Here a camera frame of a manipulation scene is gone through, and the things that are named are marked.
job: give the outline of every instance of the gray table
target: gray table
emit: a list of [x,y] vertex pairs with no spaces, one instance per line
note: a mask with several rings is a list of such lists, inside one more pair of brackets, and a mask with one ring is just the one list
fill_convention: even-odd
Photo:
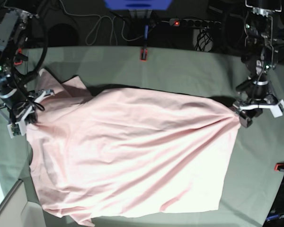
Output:
[[[29,50],[30,62],[23,65],[22,70],[31,69],[38,61],[40,52]],[[124,84],[205,97],[236,96],[234,88],[249,73],[237,57],[150,48],[148,61],[141,62],[139,52],[139,47],[51,48],[44,66],[60,81],[79,75],[88,87]],[[270,76],[278,96],[284,98],[284,66],[278,66]],[[25,138],[10,140],[5,122],[0,118],[2,188],[7,193],[15,179],[20,177],[26,182],[29,200],[37,202],[29,177],[30,156]],[[219,210],[187,214],[159,213],[141,218],[103,217],[96,218],[94,223],[106,227],[260,227],[283,177],[282,173],[274,171],[275,164],[281,161],[284,161],[284,116],[274,119],[269,111],[265,111],[251,128],[241,128],[239,131]],[[48,226],[57,226],[58,223],[75,226],[70,219],[45,216]]]

